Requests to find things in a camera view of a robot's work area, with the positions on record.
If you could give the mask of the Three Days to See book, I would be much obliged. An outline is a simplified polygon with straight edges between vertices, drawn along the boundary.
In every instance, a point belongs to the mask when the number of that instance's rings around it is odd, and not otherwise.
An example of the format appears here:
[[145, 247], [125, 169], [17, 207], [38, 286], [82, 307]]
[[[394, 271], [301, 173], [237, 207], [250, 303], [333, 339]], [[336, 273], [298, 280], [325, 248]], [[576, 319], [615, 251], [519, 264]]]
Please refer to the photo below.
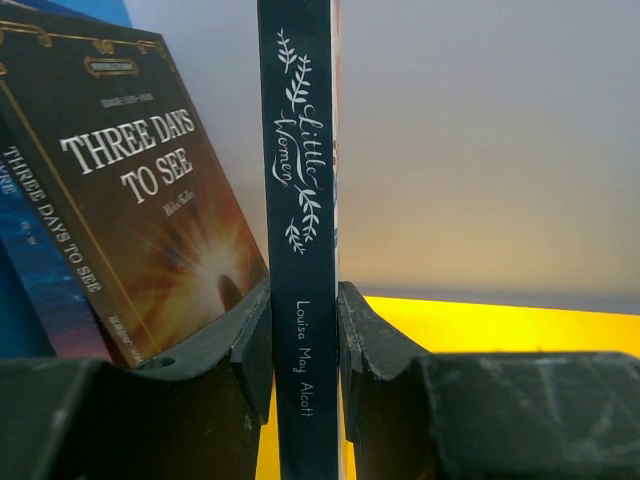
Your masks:
[[3, 6], [1, 117], [9, 174], [130, 366], [265, 278], [161, 35]]

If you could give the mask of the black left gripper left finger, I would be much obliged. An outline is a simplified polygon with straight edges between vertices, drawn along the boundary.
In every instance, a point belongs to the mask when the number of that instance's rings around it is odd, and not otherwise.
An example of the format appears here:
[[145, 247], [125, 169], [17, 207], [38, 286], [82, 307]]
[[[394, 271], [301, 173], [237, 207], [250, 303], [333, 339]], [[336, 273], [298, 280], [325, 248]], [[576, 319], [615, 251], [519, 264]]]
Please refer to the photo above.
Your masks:
[[98, 359], [1, 364], [5, 479], [252, 479], [273, 377], [271, 296], [125, 370]]

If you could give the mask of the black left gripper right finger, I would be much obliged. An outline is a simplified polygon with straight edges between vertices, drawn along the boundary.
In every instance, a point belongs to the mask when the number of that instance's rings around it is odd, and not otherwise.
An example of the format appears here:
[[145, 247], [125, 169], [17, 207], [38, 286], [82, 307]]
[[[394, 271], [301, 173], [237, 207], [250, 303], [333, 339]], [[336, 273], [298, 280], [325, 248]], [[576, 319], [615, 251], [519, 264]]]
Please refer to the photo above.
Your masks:
[[635, 479], [639, 362], [614, 352], [435, 354], [337, 297], [360, 479]]

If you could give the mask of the Little Women book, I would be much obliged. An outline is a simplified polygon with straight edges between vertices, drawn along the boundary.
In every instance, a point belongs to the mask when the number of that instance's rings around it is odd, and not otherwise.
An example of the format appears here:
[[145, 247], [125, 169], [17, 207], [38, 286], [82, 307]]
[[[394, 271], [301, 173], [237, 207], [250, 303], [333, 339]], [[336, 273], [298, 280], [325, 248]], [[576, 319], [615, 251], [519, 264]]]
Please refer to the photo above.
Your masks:
[[339, 10], [257, 4], [280, 474], [339, 479]]

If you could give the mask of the Jane Eyre blue book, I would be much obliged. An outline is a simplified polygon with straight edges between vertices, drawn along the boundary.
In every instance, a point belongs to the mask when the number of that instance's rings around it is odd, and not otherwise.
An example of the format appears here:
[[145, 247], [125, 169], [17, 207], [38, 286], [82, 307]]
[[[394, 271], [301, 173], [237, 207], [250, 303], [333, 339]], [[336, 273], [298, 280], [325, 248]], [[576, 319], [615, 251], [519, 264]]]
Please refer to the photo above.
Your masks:
[[22, 190], [9, 174], [18, 150], [1, 125], [1, 357], [55, 354], [49, 310], [37, 261], [39, 224]]

